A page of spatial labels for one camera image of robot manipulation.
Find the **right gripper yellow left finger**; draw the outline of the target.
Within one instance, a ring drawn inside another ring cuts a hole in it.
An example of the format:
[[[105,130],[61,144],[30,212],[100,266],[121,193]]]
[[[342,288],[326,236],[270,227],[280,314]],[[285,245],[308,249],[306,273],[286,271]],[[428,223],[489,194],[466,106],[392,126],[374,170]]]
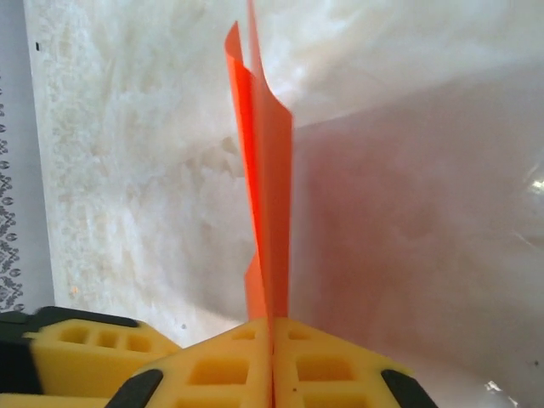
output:
[[[265,318],[207,339],[134,373],[105,408],[271,408]]]

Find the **orange cloth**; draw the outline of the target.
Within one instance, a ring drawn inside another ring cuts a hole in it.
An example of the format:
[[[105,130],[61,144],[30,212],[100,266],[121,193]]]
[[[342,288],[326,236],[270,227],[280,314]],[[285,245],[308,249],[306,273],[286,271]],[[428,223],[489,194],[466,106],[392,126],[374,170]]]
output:
[[[289,310],[293,117],[266,81],[253,0],[246,4],[251,66],[243,64],[238,25],[224,41],[256,243],[246,310],[250,319],[273,320]]]

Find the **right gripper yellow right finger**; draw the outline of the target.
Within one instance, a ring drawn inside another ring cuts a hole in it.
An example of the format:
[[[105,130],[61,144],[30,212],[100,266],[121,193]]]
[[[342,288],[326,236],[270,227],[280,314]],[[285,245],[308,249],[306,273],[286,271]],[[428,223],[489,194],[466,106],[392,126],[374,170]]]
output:
[[[301,322],[274,322],[274,408],[438,408],[389,357]]]

